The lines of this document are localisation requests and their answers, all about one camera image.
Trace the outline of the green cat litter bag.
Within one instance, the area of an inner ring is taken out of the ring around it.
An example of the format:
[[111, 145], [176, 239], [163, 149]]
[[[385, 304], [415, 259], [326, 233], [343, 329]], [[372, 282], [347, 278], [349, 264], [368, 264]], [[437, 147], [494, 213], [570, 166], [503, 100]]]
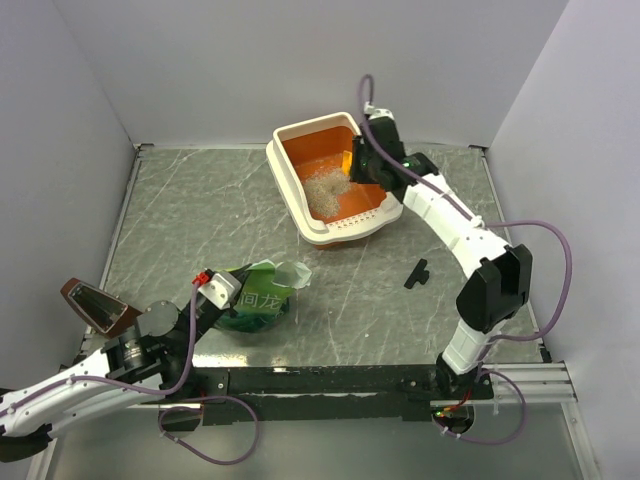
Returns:
[[311, 283], [312, 271], [302, 262], [271, 260], [251, 264], [232, 313], [214, 325], [224, 331], [261, 333], [272, 328], [290, 307], [290, 297]]

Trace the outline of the black bag clip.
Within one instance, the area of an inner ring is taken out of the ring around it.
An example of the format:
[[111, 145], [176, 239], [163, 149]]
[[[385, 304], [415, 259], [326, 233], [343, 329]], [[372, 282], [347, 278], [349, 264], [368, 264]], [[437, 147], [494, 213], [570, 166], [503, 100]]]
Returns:
[[430, 278], [430, 271], [427, 269], [428, 261], [419, 259], [415, 267], [404, 282], [404, 287], [411, 290], [416, 284], [425, 285]]

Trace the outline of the yellow plastic litter scoop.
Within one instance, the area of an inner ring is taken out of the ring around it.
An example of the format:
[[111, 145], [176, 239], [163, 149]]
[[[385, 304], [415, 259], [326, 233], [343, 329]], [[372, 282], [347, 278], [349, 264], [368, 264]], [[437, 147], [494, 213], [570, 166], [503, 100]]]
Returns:
[[344, 151], [342, 155], [341, 162], [341, 171], [344, 175], [351, 175], [351, 166], [352, 166], [352, 153], [350, 151]]

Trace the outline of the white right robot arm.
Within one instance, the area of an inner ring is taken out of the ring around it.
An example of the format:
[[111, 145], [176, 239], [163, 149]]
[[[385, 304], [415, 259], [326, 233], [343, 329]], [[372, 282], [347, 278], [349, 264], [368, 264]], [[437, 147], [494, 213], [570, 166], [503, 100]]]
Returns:
[[424, 154], [407, 154], [393, 114], [373, 108], [352, 142], [349, 176], [392, 194], [436, 234], [466, 282], [456, 298], [459, 321], [436, 360], [438, 390], [458, 398], [471, 389], [490, 340], [529, 300], [533, 256], [489, 231]]

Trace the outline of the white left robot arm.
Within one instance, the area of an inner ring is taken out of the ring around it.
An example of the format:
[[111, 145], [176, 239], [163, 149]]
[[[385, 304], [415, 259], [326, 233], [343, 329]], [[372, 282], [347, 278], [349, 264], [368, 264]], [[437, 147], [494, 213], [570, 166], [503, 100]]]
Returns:
[[127, 406], [189, 400], [200, 389], [195, 345], [234, 303], [199, 294], [180, 309], [157, 301], [91, 355], [30, 387], [1, 395], [1, 461], [32, 457], [82, 420]]

